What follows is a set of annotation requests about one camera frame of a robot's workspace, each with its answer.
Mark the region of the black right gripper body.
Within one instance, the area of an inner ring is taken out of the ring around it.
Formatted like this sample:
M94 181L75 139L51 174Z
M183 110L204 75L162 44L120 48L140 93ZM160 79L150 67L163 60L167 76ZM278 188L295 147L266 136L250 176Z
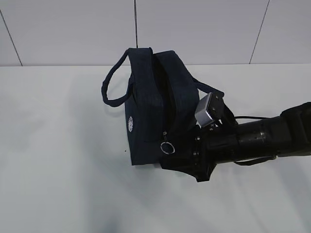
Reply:
M203 148L203 136L199 126L186 133L169 138L174 152L163 153L159 159L162 169L172 170L193 176L197 182L210 180L216 163L208 159Z

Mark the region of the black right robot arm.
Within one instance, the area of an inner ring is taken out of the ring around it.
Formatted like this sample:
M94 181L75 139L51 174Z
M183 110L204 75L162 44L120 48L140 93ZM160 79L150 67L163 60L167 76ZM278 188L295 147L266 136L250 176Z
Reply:
M162 169L209 181L218 164L252 166L278 157L311 154L311 104L306 102L279 116L238 124L225 121L215 127L195 127L177 140L175 153L164 155Z

